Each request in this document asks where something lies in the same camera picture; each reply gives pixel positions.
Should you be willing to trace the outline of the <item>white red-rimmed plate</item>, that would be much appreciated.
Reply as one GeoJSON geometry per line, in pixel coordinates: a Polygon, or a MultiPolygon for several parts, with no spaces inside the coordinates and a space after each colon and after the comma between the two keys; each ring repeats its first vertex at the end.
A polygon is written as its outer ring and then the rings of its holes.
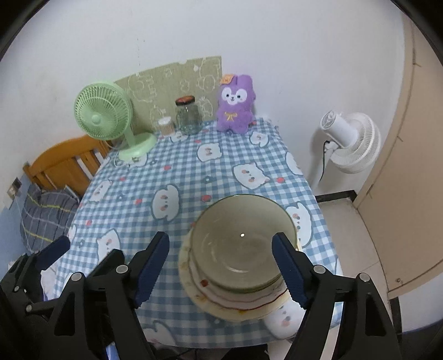
{"type": "Polygon", "coordinates": [[[222,307],[236,310],[253,310],[270,305],[288,292],[285,282],[280,279],[264,289],[254,292],[233,292],[222,289],[210,281],[196,266],[192,255],[189,256],[189,270],[197,288],[211,301],[222,307]]]}

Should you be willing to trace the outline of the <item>blue checkered cat tablecloth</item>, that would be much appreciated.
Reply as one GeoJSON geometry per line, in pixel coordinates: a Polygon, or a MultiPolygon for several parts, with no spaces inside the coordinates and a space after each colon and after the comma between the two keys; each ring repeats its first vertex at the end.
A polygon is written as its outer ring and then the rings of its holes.
{"type": "Polygon", "coordinates": [[[171,247],[150,299],[137,309],[148,341],[169,346],[229,348],[292,337],[304,315],[287,293],[262,320],[228,322],[198,287],[182,284],[182,239],[213,203],[236,194],[277,202],[293,220],[303,251],[315,264],[340,274],[326,222],[277,129],[257,120],[245,135],[226,135],[212,123],[194,136],[177,133],[158,140],[138,161],[109,153],[71,223],[71,247],[57,266],[51,292],[58,296],[77,271],[89,273],[113,250],[134,256],[155,233],[171,247]]]}

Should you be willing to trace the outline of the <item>blue plaid pillow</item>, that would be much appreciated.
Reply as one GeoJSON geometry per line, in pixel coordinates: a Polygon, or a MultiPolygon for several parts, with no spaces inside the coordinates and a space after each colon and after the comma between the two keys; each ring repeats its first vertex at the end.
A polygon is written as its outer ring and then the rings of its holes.
{"type": "Polygon", "coordinates": [[[30,253],[43,250],[61,235],[67,235],[80,198],[65,186],[48,191],[31,184],[21,210],[20,234],[30,253]]]}

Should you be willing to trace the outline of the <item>purple plush bunny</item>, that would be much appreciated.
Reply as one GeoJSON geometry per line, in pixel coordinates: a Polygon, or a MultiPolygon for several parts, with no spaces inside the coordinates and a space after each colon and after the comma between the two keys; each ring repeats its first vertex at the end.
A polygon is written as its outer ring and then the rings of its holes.
{"type": "Polygon", "coordinates": [[[245,134],[253,122],[252,107],[256,99],[249,75],[226,74],[220,81],[216,129],[245,134]]]}

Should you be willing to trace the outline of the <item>green patterned mat board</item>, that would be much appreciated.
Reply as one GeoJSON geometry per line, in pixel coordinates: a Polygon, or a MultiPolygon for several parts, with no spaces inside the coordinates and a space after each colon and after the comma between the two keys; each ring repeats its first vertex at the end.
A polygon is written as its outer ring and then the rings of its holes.
{"type": "Polygon", "coordinates": [[[132,101],[132,130],[156,131],[157,121],[176,117],[175,101],[195,97],[203,120],[213,120],[218,109],[218,89],[222,78],[222,58],[210,56],[175,62],[140,71],[116,81],[132,101]]]}

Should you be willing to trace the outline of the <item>beige door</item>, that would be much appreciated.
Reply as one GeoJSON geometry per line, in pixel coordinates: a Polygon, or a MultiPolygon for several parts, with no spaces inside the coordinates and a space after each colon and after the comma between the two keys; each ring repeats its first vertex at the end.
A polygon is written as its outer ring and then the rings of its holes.
{"type": "Polygon", "coordinates": [[[442,273],[442,65],[416,25],[403,25],[396,114],[355,202],[391,299],[442,273]]]}

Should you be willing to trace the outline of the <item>glass jar red lid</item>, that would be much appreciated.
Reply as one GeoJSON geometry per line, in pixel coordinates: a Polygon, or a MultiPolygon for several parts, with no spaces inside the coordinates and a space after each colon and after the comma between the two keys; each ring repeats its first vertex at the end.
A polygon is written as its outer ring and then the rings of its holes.
{"type": "Polygon", "coordinates": [[[178,129],[185,135],[195,135],[202,128],[202,117],[200,115],[195,97],[187,95],[175,100],[176,124],[178,129]]]}

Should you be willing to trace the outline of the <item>yellow floral plate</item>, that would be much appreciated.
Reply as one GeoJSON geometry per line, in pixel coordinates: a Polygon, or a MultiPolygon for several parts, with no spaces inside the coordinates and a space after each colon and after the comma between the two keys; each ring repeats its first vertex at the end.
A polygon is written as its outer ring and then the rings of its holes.
{"type": "Polygon", "coordinates": [[[200,292],[196,298],[198,301],[207,300],[221,310],[234,310],[238,313],[261,310],[268,314],[289,299],[288,288],[282,278],[270,286],[254,292],[241,293],[222,289],[198,269],[189,245],[184,245],[182,251],[187,256],[188,265],[180,265],[179,268],[188,271],[190,280],[185,283],[194,285],[200,292]]]}
{"type": "Polygon", "coordinates": [[[202,311],[222,320],[259,320],[278,310],[290,298],[282,279],[251,293],[235,293],[217,287],[192,259],[190,235],[185,235],[179,251],[179,279],[188,297],[202,311]]]}

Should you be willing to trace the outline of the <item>white standing fan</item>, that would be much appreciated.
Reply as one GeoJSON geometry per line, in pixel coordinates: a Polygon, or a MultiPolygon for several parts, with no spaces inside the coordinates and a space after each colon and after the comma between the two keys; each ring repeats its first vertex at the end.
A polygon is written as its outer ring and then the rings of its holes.
{"type": "Polygon", "coordinates": [[[327,136],[322,145],[321,163],[311,180],[316,188],[329,163],[344,174],[361,173],[378,158],[382,138],[376,123],[365,113],[348,115],[330,111],[320,120],[320,130],[327,136]]]}

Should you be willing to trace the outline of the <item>green desk fan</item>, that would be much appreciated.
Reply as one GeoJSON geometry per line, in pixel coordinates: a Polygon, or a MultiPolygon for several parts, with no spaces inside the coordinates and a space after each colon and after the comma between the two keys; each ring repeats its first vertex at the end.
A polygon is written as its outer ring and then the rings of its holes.
{"type": "Polygon", "coordinates": [[[74,101],[78,126],[96,140],[125,139],[119,150],[120,161],[135,161],[147,155],[157,143],[153,133],[134,134],[134,110],[126,91],[115,83],[92,83],[85,86],[74,101]]]}

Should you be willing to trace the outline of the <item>ceramic bowl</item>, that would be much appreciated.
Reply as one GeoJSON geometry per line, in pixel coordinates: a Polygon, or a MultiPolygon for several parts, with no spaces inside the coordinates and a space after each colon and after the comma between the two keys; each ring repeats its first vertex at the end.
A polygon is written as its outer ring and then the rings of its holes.
{"type": "Polygon", "coordinates": [[[272,255],[277,233],[297,243],[295,225],[278,203],[251,194],[226,197],[197,219],[190,235],[192,258],[216,286],[254,292],[281,277],[272,255]]]}

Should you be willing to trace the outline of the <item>wall power socket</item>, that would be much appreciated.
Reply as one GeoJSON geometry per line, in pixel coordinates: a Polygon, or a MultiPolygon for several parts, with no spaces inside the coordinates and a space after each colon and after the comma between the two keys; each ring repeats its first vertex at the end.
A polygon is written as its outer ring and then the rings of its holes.
{"type": "Polygon", "coordinates": [[[20,179],[15,178],[12,184],[7,189],[7,199],[5,201],[5,206],[8,209],[12,206],[17,194],[20,192],[21,186],[22,182],[20,181],[20,179]]]}

